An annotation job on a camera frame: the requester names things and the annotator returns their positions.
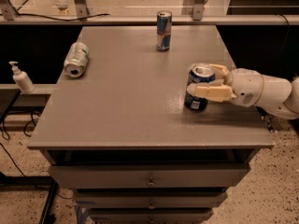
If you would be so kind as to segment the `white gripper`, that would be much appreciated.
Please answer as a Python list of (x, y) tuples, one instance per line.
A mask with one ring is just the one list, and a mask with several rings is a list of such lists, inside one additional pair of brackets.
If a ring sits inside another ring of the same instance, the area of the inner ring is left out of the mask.
[(263, 76), (260, 73), (244, 68), (229, 72), (225, 65), (214, 63), (210, 66), (217, 80), (192, 83), (187, 86), (188, 94), (214, 102), (230, 101), (233, 105), (244, 107), (257, 104), (263, 90)]

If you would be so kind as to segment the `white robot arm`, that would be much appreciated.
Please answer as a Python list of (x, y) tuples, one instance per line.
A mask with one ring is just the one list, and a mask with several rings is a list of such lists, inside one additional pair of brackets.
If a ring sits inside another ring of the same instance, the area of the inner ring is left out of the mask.
[(204, 63), (203, 68), (196, 68), (193, 64), (190, 71), (206, 76), (208, 68), (215, 79), (188, 84), (188, 94), (213, 102), (230, 102), (244, 107), (258, 106), (268, 114), (282, 119), (299, 118), (297, 78), (289, 81), (245, 68), (229, 71), (226, 66), (213, 63)]

